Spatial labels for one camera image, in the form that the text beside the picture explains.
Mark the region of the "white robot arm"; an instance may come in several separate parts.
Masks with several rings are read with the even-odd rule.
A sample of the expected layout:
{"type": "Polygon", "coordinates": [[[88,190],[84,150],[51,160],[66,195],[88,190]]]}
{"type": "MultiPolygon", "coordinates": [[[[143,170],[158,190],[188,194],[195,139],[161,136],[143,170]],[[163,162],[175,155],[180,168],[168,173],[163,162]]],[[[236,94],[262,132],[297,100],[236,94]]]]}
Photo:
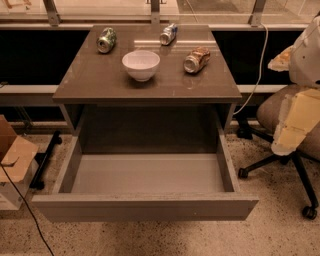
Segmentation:
{"type": "Polygon", "coordinates": [[[285,96],[279,112],[272,151],[289,155],[320,121],[320,16],[316,16],[294,44],[274,59],[268,68],[288,71],[290,81],[307,89],[293,96],[285,96]]]}

